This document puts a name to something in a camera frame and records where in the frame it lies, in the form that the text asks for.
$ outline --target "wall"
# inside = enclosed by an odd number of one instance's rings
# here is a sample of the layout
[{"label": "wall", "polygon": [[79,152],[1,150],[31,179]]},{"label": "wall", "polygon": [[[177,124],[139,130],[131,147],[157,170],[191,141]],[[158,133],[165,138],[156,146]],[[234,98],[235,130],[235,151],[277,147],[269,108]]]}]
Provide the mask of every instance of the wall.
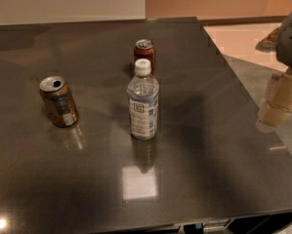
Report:
[{"label": "wall", "polygon": [[147,18],[229,19],[286,16],[292,0],[146,0]]},{"label": "wall", "polygon": [[0,0],[0,24],[143,19],[145,0]]}]

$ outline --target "clear plastic bottle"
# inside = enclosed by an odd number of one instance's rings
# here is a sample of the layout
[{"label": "clear plastic bottle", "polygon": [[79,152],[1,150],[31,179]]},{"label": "clear plastic bottle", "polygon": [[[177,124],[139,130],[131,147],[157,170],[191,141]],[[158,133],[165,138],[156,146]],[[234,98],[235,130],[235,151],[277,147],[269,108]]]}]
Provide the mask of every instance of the clear plastic bottle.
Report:
[{"label": "clear plastic bottle", "polygon": [[135,76],[128,85],[129,113],[132,136],[147,140],[155,136],[157,129],[159,85],[151,75],[148,59],[135,62]]}]

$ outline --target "black table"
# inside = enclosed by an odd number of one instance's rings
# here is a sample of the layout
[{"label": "black table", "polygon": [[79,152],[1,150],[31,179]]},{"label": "black table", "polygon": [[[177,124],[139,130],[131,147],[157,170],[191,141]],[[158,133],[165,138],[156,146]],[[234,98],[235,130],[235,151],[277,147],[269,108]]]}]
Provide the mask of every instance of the black table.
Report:
[{"label": "black table", "polygon": [[[159,127],[130,135],[126,87],[152,39]],[[79,121],[39,96],[61,75]],[[292,212],[292,157],[196,18],[0,26],[0,218],[5,233],[95,233]]]}]

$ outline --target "tile floor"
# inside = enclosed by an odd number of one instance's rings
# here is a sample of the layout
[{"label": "tile floor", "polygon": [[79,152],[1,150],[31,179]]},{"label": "tile floor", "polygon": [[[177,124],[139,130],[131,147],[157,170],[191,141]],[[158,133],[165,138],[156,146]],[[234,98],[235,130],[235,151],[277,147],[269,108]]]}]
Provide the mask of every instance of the tile floor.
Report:
[{"label": "tile floor", "polygon": [[[271,75],[281,73],[287,68],[276,60],[275,52],[256,50],[258,42],[278,26],[280,23],[205,27],[245,89],[259,106],[263,102],[266,85]],[[275,132],[292,155],[292,113]],[[278,234],[292,234],[292,225]]]}]

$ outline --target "can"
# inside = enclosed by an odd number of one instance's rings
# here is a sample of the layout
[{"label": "can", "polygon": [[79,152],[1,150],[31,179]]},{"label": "can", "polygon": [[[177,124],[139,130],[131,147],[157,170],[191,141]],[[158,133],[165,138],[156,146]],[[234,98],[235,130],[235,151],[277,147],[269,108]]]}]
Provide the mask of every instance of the can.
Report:
[{"label": "can", "polygon": [[134,48],[135,61],[137,59],[148,59],[151,62],[151,74],[155,73],[155,48],[151,40],[138,40]]},{"label": "can", "polygon": [[42,97],[51,120],[58,127],[68,127],[78,120],[78,112],[68,84],[61,76],[50,76],[41,81]]}]

